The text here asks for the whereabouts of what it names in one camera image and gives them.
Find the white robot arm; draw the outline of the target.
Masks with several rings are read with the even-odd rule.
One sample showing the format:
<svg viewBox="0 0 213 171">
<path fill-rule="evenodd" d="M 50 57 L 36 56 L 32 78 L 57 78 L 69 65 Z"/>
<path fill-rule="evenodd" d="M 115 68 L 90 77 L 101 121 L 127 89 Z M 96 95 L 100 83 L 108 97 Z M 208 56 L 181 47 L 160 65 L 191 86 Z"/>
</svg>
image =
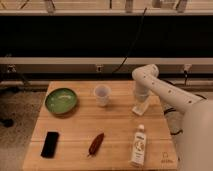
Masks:
<svg viewBox="0 0 213 171">
<path fill-rule="evenodd" d="M 180 113 L 183 133 L 179 140 L 179 171 L 213 171 L 213 100 L 203 99 L 158 79 L 155 64 L 132 71 L 133 90 L 144 102 L 152 91 Z"/>
</svg>

